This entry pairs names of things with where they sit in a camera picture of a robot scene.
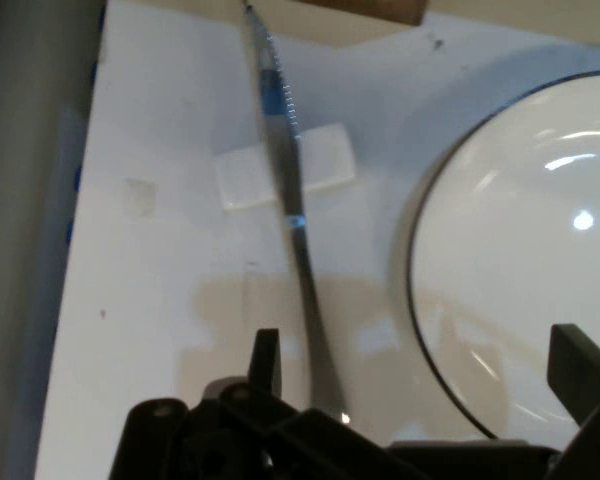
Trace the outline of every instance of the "black plastic part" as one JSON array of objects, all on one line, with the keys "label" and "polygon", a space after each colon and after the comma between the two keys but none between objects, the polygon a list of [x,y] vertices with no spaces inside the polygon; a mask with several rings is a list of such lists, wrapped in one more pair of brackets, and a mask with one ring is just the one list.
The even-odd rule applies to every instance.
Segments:
[{"label": "black plastic part", "polygon": [[547,480],[600,480],[600,407],[589,417]]},{"label": "black plastic part", "polygon": [[551,327],[547,382],[578,425],[600,405],[600,348],[576,325]]},{"label": "black plastic part", "polygon": [[188,411],[184,402],[171,398],[135,406],[127,416],[110,480],[170,479],[173,438]]},{"label": "black plastic part", "polygon": [[260,329],[251,354],[249,383],[280,398],[282,372],[280,367],[280,335],[278,329]]},{"label": "black plastic part", "polygon": [[318,410],[298,413],[253,385],[227,388],[220,402],[238,428],[255,435],[276,471],[284,475],[334,480],[427,478],[328,415]]},{"label": "black plastic part", "polygon": [[557,451],[524,442],[408,442],[389,453],[432,479],[542,480]]}]

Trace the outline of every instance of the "stain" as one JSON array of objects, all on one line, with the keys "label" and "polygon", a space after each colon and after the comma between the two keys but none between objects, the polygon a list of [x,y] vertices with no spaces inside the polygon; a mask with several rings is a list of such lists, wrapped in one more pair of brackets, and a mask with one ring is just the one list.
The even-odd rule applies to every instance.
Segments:
[{"label": "stain", "polygon": [[429,32],[425,35],[427,40],[431,42],[433,51],[440,50],[444,46],[444,40],[436,37],[436,34],[433,32]]},{"label": "stain", "polygon": [[132,218],[152,217],[156,210],[157,186],[153,182],[127,178],[122,186],[124,213]]}]

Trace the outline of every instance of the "white surface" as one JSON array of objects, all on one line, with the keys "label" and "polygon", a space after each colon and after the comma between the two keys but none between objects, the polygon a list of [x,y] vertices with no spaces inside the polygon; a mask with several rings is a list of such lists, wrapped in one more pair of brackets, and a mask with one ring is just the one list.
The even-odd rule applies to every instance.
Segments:
[{"label": "white surface", "polygon": [[453,155],[420,220],[416,316],[443,377],[496,435],[564,447],[551,325],[600,346],[600,76],[513,105]]},{"label": "white surface", "polygon": [[[238,31],[120,1],[107,29],[38,461],[44,480],[106,478],[130,407],[169,395],[195,405],[210,380],[245,371],[260,325],[282,328],[283,397],[306,404],[298,291],[275,209],[227,214],[214,180],[213,157],[257,143]],[[302,127],[342,122],[358,162],[354,182],[306,198],[351,425],[381,444],[475,438],[413,338],[405,205],[473,124],[540,83],[600,68],[600,50],[433,14],[421,29],[347,49],[277,45]],[[143,201],[155,200],[145,215],[132,213],[136,181]]]},{"label": "white surface", "polygon": [[[341,123],[302,132],[300,151],[305,193],[343,185],[356,176],[353,148]],[[225,210],[249,208],[276,199],[264,144],[219,155],[213,164]]]}]

